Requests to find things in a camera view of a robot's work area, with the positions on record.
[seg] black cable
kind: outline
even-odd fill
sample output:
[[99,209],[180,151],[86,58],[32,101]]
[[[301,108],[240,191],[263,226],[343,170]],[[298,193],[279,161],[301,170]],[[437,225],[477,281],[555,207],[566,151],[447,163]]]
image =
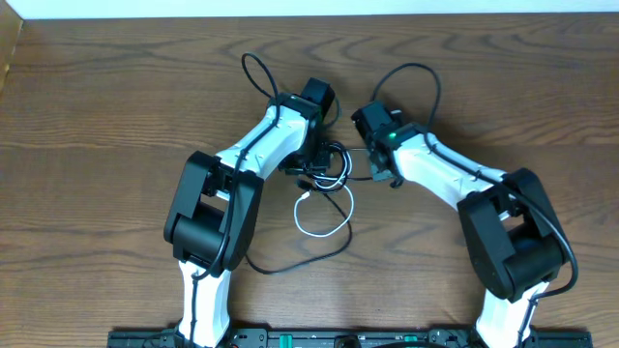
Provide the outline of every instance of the black cable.
[[429,117],[427,118],[427,124],[426,127],[429,131],[429,129],[433,126],[434,124],[434,115],[436,114],[436,109],[438,109],[438,104],[441,102],[441,82],[440,79],[438,78],[438,74],[434,71],[433,68],[425,65],[425,64],[421,64],[421,63],[404,63],[402,65],[400,65],[399,67],[393,69],[392,71],[388,72],[381,80],[380,82],[378,82],[378,84],[376,85],[376,87],[374,88],[374,91],[371,94],[371,97],[369,98],[370,102],[374,102],[374,100],[376,99],[376,96],[378,95],[378,91],[380,90],[380,87],[383,85],[383,83],[385,83],[389,77],[393,76],[395,73],[399,72],[400,70],[404,69],[404,68],[408,68],[408,67],[413,67],[413,68],[420,68],[423,69],[425,71],[427,71],[428,73],[432,74],[432,77],[434,77],[434,81],[436,81],[436,99],[434,100],[434,105],[432,106],[432,110],[429,113]]
[[[247,57],[251,57],[253,60],[255,60],[260,66],[260,68],[262,68],[262,70],[266,73],[267,77],[269,78],[269,82],[271,82],[271,87],[273,88],[274,97],[272,97],[269,93],[267,93],[265,90],[260,88],[260,86],[258,86],[255,83],[255,81],[251,77],[250,72],[248,71],[248,68],[245,62]],[[228,245],[228,242],[230,240],[230,237],[229,237],[230,226],[232,224],[232,215],[234,213],[234,200],[236,197],[236,187],[238,184],[238,173],[239,173],[239,169],[241,168],[241,163],[243,162],[245,156],[247,155],[251,147],[255,145],[255,143],[258,142],[258,140],[260,140],[267,132],[269,132],[272,128],[274,128],[276,124],[278,123],[278,121],[280,120],[280,101],[278,100],[278,95],[280,93],[278,91],[278,85],[275,82],[275,79],[273,78],[271,71],[269,71],[269,68],[267,68],[267,66],[260,60],[260,58],[258,58],[255,54],[251,52],[246,52],[243,54],[243,56],[241,56],[241,65],[243,66],[243,71],[245,72],[246,77],[251,82],[253,87],[255,87],[263,95],[267,96],[269,99],[273,100],[273,103],[276,107],[276,116],[275,116],[275,120],[273,120],[273,122],[271,122],[271,124],[265,130],[263,130],[256,138],[254,138],[245,148],[243,148],[239,152],[239,158],[236,160],[236,164],[234,165],[234,171],[232,172],[232,183],[231,183],[230,190],[229,190],[229,198],[228,198],[228,206],[227,206],[228,214],[227,214],[227,218],[225,221],[225,227],[223,229],[223,238],[221,240],[221,244],[220,244],[220,248],[218,250],[217,256],[211,263],[211,266],[209,266],[209,268],[205,270],[204,273],[202,273],[201,275],[192,275],[193,290],[192,290],[192,323],[191,323],[190,342],[189,342],[190,347],[193,347],[193,333],[195,331],[195,323],[197,322],[197,320],[195,319],[195,295],[197,294],[197,283],[199,280],[207,277],[212,272],[212,270],[219,265],[225,253],[225,249]]]
[[390,71],[389,73],[387,73],[381,80],[380,82],[378,82],[378,84],[376,85],[376,88],[374,88],[374,91],[371,95],[370,101],[374,101],[374,99],[376,98],[376,95],[378,94],[378,91],[380,89],[380,86],[385,83],[385,81],[387,81],[387,79],[389,79],[389,77],[391,77],[394,73],[397,73],[398,71],[406,68],[406,67],[417,67],[417,68],[421,68],[423,70],[426,70],[427,72],[431,73],[432,76],[434,77],[434,82],[436,83],[436,99],[434,101],[434,106],[432,107],[432,110],[429,113],[429,116],[427,118],[427,124],[426,124],[426,131],[424,132],[424,141],[426,142],[426,146],[434,153],[436,154],[436,156],[438,156],[439,158],[441,158],[442,160],[445,160],[446,162],[456,166],[457,168],[463,170],[464,172],[475,176],[476,178],[483,180],[489,184],[493,184],[496,187],[498,187],[499,189],[502,189],[505,193],[511,195],[516,201],[520,202],[522,205],[524,205],[525,207],[527,207],[530,211],[532,211],[533,213],[537,214],[540,218],[542,218],[542,220],[544,221],[545,224],[547,224],[550,229],[552,229],[552,233],[554,235],[554,237],[558,240],[559,244],[561,245],[561,247],[563,248],[563,250],[565,251],[567,258],[570,260],[570,263],[572,264],[572,276],[570,277],[570,281],[564,285],[561,288],[555,289],[555,290],[551,290],[545,293],[541,293],[541,294],[536,294],[533,295],[531,297],[531,299],[529,300],[529,306],[527,306],[527,310],[526,310],[526,314],[524,316],[524,320],[522,321],[522,325],[520,326],[520,330],[518,331],[518,340],[517,340],[517,345],[516,347],[521,347],[522,346],[522,336],[524,334],[524,331],[526,330],[527,327],[527,323],[530,322],[531,320],[531,315],[533,312],[533,308],[538,304],[538,301],[540,299],[543,298],[548,298],[551,296],[556,296],[556,295],[560,295],[563,293],[566,293],[568,291],[570,291],[576,284],[576,281],[578,280],[578,263],[576,261],[575,255],[574,255],[574,251],[572,250],[572,247],[570,246],[570,243],[568,242],[568,240],[564,237],[564,235],[559,231],[559,228],[550,220],[550,218],[548,218],[547,214],[542,211],[542,209],[540,209],[540,207],[533,202],[531,199],[529,199],[528,197],[526,197],[525,195],[516,192],[514,189],[509,188],[508,186],[506,186],[505,184],[495,181],[492,178],[489,178],[488,176],[484,175],[484,173],[481,170],[474,170],[471,168],[466,167],[463,164],[458,163],[457,161],[450,159],[449,157],[443,155],[440,151],[438,151],[436,149],[437,144],[430,144],[430,141],[428,139],[428,134],[430,133],[430,129],[434,123],[434,118],[436,115],[436,110],[438,108],[438,104],[440,102],[440,98],[441,98],[441,82],[440,79],[438,77],[438,74],[434,71],[434,69],[424,65],[424,64],[419,64],[419,63],[406,63],[406,64],[402,64],[401,66],[393,69],[392,71]]
[[[338,212],[344,217],[346,218],[346,213],[341,209],[341,207],[338,205],[338,203],[336,203],[336,201],[334,201],[327,193],[322,193],[322,195],[327,198],[327,200],[329,200],[329,202],[331,202],[331,204],[333,204],[334,207],[336,207],[336,209],[338,210]],[[320,256],[315,256],[312,257],[310,259],[301,261],[299,263],[296,263],[294,265],[291,266],[287,266],[284,267],[282,269],[278,269],[278,270],[265,270],[259,266],[257,266],[253,261],[251,261],[250,256],[246,255],[245,257],[248,259],[248,263],[250,264],[250,266],[257,272],[266,275],[266,276],[271,276],[271,275],[277,275],[277,274],[282,274],[282,273],[286,273],[286,272],[290,272],[293,270],[296,270],[300,267],[306,266],[312,262],[316,262],[316,261],[320,261],[320,260],[324,260],[336,255],[341,254],[342,252],[344,252],[348,246],[350,246],[350,243],[352,242],[352,225],[350,224],[350,220],[346,223],[346,225],[348,226],[348,239],[346,239],[346,242],[343,244],[343,246],[341,246],[339,249],[326,253],[324,255],[320,255]]]
[[341,106],[339,105],[339,99],[338,97],[335,97],[336,100],[336,118],[333,119],[331,122],[329,122],[328,124],[324,125],[323,128],[325,130],[331,128],[341,117]]

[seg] white cable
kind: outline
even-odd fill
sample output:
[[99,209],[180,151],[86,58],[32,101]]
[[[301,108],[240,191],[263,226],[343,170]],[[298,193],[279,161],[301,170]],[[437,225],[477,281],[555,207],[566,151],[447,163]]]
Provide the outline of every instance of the white cable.
[[316,238],[329,237],[329,236],[333,235],[334,233],[338,232],[338,230],[341,229],[350,220],[350,217],[352,217],[352,213],[355,210],[355,198],[353,197],[352,192],[350,191],[350,188],[348,188],[348,186],[346,186],[346,185],[344,185],[342,187],[345,188],[346,191],[348,191],[348,195],[350,196],[350,212],[348,213],[348,216],[344,219],[344,221],[341,222],[341,224],[338,227],[336,227],[332,231],[330,231],[328,233],[325,233],[325,234],[316,234],[316,233],[312,233],[312,232],[306,231],[301,226],[301,223],[299,222],[299,218],[297,217],[297,208],[299,207],[299,203],[301,203],[301,201],[303,201],[306,198],[310,197],[310,191],[306,191],[294,203],[294,223],[297,224],[297,228],[299,228],[299,230],[301,232],[307,234],[308,236],[312,236],[312,237],[316,237]]
[[[336,145],[332,145],[332,147],[334,147],[336,149],[339,149],[339,150],[342,150],[341,147],[336,146]],[[332,189],[332,188],[336,187],[337,185],[341,185],[344,177],[346,177],[347,175],[350,175],[350,173],[352,173],[352,158],[350,157],[350,154],[346,150],[343,150],[342,161],[343,161],[343,169],[341,170],[341,174],[339,175],[339,177],[337,179],[330,178],[330,177],[325,177],[325,176],[315,176],[315,179],[318,179],[318,180],[321,180],[321,181],[335,181],[330,186],[323,186],[318,181],[315,181],[316,185],[319,188],[321,188],[321,189]]]

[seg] white robotic arm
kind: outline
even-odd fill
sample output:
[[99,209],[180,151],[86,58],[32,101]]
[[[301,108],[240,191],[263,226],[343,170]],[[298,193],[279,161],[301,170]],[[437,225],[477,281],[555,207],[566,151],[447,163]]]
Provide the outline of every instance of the white robotic arm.
[[[227,150],[217,153],[220,162],[228,167],[234,167],[239,152],[253,139],[261,134],[276,117],[276,106],[267,108],[262,121],[237,144]],[[280,107],[278,124],[267,132],[253,145],[246,160],[241,164],[240,171],[250,171],[262,179],[267,179],[278,165],[290,154],[298,151],[304,144],[308,132],[308,119],[299,111],[289,107]],[[217,197],[229,199],[226,191],[218,189]],[[201,275],[206,269],[191,261],[179,261],[183,282],[185,284],[185,314],[179,325],[179,332],[189,337],[192,321],[192,275]],[[215,347],[225,334],[230,324],[227,310],[228,289],[230,287],[230,271],[225,270],[219,276],[208,275],[200,280],[196,291],[196,319],[193,342],[202,347]]]
[[[278,167],[306,170],[314,165],[323,115],[334,93],[328,84],[311,79],[301,96],[282,94],[279,98],[280,105],[270,105],[262,121],[229,149],[215,157],[199,152],[190,157],[170,209],[164,236],[174,245],[185,284],[185,313],[178,332],[185,339],[193,332],[193,343],[201,347],[216,347],[228,329],[230,272],[251,242],[264,180]],[[224,213],[201,198],[205,194],[230,199],[233,168],[242,150],[246,154],[238,166],[230,239],[221,264],[214,267],[224,247],[230,207]],[[209,275],[193,290],[194,278],[207,270]]]
[[[452,208],[457,210],[457,203],[471,192],[490,189],[492,184],[480,180],[441,159],[436,155],[436,151],[466,167],[481,170],[495,181],[503,181],[504,171],[485,167],[466,158],[443,145],[432,133],[429,133],[427,137],[430,143],[435,146],[433,151],[427,147],[423,134],[417,134],[402,142],[401,146],[395,150],[394,160],[398,172],[404,180],[429,189]],[[501,219],[505,219],[509,217],[509,214],[501,212],[499,216]],[[548,282],[542,281],[526,290],[522,294],[522,298],[514,303],[499,299],[489,290],[486,290],[484,308],[476,322],[476,330],[484,343],[491,348],[515,347],[518,339],[517,333],[524,320],[529,300],[534,294],[544,292],[547,287]],[[528,327],[527,325],[522,339],[529,336]]]
[[[423,127],[403,126],[399,112],[390,112],[378,101],[359,109],[352,119],[372,163],[396,177],[393,188],[403,181],[417,183],[458,211],[471,263],[486,287],[484,309],[475,327],[484,344],[512,348],[520,334],[525,340],[533,316],[532,311],[527,314],[529,301],[546,290],[565,257],[546,225],[538,224],[534,215],[495,184],[470,173],[527,192],[558,224],[535,174],[526,169],[508,174],[480,165],[446,147]],[[522,214],[524,223],[506,231],[501,220]]]

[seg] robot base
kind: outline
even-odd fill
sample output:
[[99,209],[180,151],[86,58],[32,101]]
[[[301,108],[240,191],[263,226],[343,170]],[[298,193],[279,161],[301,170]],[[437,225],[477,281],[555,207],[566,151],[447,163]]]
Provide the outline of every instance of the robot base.
[[[434,328],[411,332],[348,331],[268,331],[264,329],[230,329],[218,348],[371,348],[396,342],[411,342],[411,347],[442,346],[450,348],[485,347],[469,329]],[[107,348],[183,347],[185,339],[176,329],[162,332],[110,332]],[[524,348],[593,348],[587,332],[531,330]]]

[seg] wood grain surface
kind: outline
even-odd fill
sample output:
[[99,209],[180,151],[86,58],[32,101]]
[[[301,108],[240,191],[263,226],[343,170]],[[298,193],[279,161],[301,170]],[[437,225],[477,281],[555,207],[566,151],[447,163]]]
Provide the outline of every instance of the wood grain surface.
[[[439,138],[481,163],[534,170],[575,249],[579,283],[542,301],[534,323],[619,346],[619,14],[28,21],[0,102],[0,345],[102,347],[109,330],[182,316],[162,227],[187,157],[232,145],[264,114],[240,67],[248,50],[282,90],[299,92],[311,76],[332,82],[344,114],[332,136],[350,147],[362,142],[348,116],[385,72],[408,61],[436,68]],[[405,72],[381,98],[424,122],[433,85]],[[362,152],[355,161],[365,175]],[[250,255],[265,267],[345,235],[299,233],[292,183],[275,174],[263,193]],[[276,328],[473,323],[484,289],[457,215],[412,184],[351,187],[350,249],[280,276],[244,262],[232,318]],[[339,221],[317,196],[302,211],[308,228]],[[569,275],[566,266],[551,286]]]

